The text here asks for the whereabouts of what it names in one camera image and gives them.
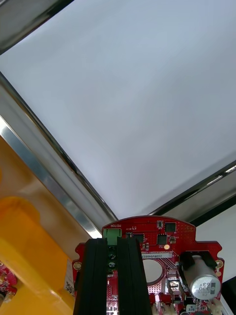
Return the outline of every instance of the stainless steel rail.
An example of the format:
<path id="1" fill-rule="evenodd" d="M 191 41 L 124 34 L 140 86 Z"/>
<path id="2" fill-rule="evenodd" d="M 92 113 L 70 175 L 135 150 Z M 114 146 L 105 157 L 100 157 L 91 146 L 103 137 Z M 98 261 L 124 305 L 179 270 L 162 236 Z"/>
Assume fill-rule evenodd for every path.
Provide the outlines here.
<path id="1" fill-rule="evenodd" d="M 92 237 L 117 218 L 0 73 L 1 136 Z"/>

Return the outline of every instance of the red component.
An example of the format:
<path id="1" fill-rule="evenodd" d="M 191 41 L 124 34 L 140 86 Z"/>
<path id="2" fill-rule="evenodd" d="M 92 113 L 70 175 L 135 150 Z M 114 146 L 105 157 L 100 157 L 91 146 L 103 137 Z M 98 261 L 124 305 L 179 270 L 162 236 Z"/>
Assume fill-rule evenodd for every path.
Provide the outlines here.
<path id="1" fill-rule="evenodd" d="M 155 298 L 154 293 L 150 293 L 149 300 L 150 300 L 151 305 L 153 305 L 156 302 L 156 298 Z"/>
<path id="2" fill-rule="evenodd" d="M 17 284 L 16 276 L 0 262 L 0 292 L 7 295 L 8 293 L 16 294 L 17 288 L 14 286 Z"/>
<path id="3" fill-rule="evenodd" d="M 180 254 L 186 251 L 209 251 L 214 260 L 220 259 L 224 265 L 224 260 L 217 257 L 222 250 L 218 242 L 197 242 L 195 240 L 196 227 L 174 218 L 158 216 L 133 217 L 108 224 L 104 228 L 121 229 L 123 238 L 137 237 L 140 241 L 143 259 L 156 260 L 162 266 L 163 272 L 161 277 L 156 282 L 148 285 L 150 302 L 151 304 L 160 302 L 167 305 L 173 303 L 177 314 L 185 307 L 183 303 L 184 297 L 191 297 L 191 292 L 183 284 L 178 271 Z M 73 265 L 78 261 L 83 263 L 84 249 L 85 244 L 77 246 L 76 252 L 80 255 L 80 258 L 73 261 Z M 220 276 L 218 277 L 221 283 L 223 271 L 224 266 L 221 266 Z M 76 275 L 77 270 L 73 268 L 74 281 Z M 111 307 L 109 310 L 112 309 L 113 311 L 116 310 L 118 305 L 117 278 L 117 272 L 114 272 L 113 276 L 107 278 L 107 300 L 109 301 L 109 307 Z M 196 304 L 196 311 L 209 313 L 204 301 Z"/>
<path id="4" fill-rule="evenodd" d="M 164 294 L 163 292 L 158 294 L 159 301 L 167 305 L 171 304 L 171 296 L 169 294 Z"/>

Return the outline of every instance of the white panel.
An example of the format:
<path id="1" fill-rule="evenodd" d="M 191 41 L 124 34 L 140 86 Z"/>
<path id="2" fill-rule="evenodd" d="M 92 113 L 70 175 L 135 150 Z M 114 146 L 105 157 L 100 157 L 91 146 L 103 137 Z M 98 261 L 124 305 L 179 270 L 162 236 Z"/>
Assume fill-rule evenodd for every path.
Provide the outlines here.
<path id="1" fill-rule="evenodd" d="M 225 260 L 223 281 L 236 276 L 236 205 L 198 226 L 196 240 L 219 242 L 218 256 Z"/>
<path id="2" fill-rule="evenodd" d="M 236 159 L 235 0 L 75 0 L 0 69 L 118 218 Z"/>

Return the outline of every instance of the mounting hole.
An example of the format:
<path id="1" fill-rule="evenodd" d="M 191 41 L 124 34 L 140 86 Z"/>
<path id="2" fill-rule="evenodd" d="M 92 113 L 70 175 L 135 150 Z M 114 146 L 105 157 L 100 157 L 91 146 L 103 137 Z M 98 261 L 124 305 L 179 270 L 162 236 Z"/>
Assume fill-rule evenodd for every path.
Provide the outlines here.
<path id="1" fill-rule="evenodd" d="M 151 285 L 156 283 L 163 274 L 162 265 L 158 261 L 153 259 L 144 259 L 143 264 L 147 284 Z"/>
<path id="2" fill-rule="evenodd" d="M 82 267 L 82 264 L 79 261 L 76 261 L 74 263 L 74 269 L 75 270 L 79 271 L 81 269 L 81 267 Z"/>

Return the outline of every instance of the silver capacitor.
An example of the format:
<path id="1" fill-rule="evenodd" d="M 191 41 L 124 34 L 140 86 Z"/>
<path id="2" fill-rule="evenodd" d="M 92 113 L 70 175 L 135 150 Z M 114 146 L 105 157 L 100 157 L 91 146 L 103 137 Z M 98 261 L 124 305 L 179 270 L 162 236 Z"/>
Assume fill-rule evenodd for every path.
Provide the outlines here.
<path id="1" fill-rule="evenodd" d="M 193 296 L 199 300 L 211 300 L 220 292 L 221 284 L 214 271 L 201 256 L 192 256 L 194 265 L 183 270 L 184 277 Z"/>

